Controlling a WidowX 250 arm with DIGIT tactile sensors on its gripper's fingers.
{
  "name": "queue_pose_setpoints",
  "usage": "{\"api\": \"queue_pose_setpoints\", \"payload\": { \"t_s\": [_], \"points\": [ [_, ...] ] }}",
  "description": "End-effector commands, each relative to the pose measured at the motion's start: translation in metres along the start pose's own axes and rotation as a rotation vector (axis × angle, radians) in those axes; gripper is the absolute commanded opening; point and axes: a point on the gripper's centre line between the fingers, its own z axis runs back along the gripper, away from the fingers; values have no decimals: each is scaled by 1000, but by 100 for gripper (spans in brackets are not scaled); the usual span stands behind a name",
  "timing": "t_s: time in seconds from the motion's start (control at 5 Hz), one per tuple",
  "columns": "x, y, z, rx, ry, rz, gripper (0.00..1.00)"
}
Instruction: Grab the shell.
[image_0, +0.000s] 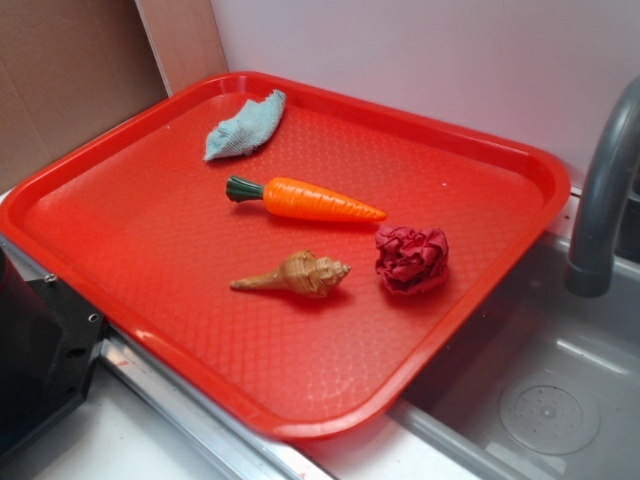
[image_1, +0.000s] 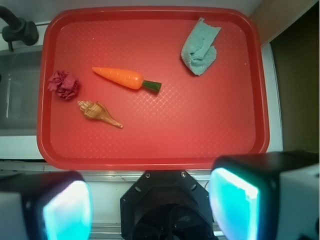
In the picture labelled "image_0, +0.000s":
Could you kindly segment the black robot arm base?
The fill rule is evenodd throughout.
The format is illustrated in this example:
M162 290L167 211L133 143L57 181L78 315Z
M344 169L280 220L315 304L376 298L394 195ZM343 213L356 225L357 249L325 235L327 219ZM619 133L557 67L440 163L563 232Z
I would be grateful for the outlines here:
M57 278L25 280L1 254L1 460L88 394L104 315Z

